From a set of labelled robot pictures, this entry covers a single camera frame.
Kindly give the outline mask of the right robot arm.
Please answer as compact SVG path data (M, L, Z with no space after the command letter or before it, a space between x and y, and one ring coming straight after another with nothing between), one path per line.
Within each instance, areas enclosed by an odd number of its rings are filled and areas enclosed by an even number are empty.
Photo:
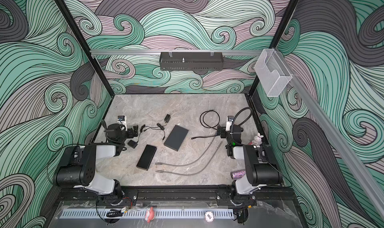
M275 164L269 162L264 145L252 142L246 145L242 142L242 125L248 121L249 115L240 124L235 124L236 119L244 111L252 109L245 107L235 116L228 116L225 127L217 126L217 136L227 141L227 156L233 160L242 160L245 163L245 175L232 184L231 197L249 196L262 188L279 188L283 181L283 175Z

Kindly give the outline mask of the small black power adapter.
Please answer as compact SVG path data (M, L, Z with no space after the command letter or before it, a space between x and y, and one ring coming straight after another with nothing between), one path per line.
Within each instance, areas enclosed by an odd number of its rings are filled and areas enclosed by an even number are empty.
M146 127L146 125L142 125L142 126L141 126L137 141L130 140L130 141L128 142L128 146L129 146L129 147L131 147L131 148L133 148L133 149L135 149L135 148L137 147L137 145L138 145L138 143L139 143L139 140L140 140L140 136L141 136L141 134L143 133L143 130L144 130L145 127Z

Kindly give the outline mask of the small black ribbed switch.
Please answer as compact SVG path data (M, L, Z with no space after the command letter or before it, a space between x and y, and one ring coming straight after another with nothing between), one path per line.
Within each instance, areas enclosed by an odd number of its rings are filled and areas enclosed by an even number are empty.
M148 171L152 160L156 154L157 147L146 145L136 167L145 171Z

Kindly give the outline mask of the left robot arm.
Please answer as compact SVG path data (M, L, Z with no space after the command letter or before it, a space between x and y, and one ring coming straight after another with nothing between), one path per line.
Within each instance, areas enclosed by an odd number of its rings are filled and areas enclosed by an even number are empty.
M101 125L107 141L63 148L52 183L60 188L84 189L99 196L122 199L124 193L120 182L100 175L96 171L96 161L119 156L127 149L126 140L139 137L139 126L128 128L124 116L118 117L118 122L109 126L102 120Z

